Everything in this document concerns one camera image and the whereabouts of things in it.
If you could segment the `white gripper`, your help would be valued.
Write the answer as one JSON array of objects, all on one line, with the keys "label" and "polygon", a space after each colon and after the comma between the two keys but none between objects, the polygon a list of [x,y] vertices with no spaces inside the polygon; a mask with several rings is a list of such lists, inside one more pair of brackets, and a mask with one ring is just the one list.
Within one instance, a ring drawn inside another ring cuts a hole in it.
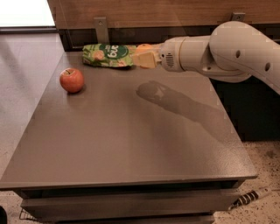
[{"label": "white gripper", "polygon": [[[152,49],[159,50],[162,67],[169,72],[184,72],[180,63],[180,48],[186,38],[176,37],[166,40],[163,44],[154,44]],[[155,68],[160,59],[154,52],[140,52],[132,55],[133,63],[144,68]]]}]

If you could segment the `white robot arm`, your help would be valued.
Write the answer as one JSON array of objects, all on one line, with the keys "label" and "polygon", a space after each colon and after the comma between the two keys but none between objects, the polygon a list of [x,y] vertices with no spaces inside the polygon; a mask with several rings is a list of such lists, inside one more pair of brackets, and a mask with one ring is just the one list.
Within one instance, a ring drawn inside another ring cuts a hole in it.
[{"label": "white robot arm", "polygon": [[254,76],[280,94],[280,45],[243,22],[220,24],[209,36],[170,38],[136,51],[132,60],[139,67],[194,71],[217,81]]}]

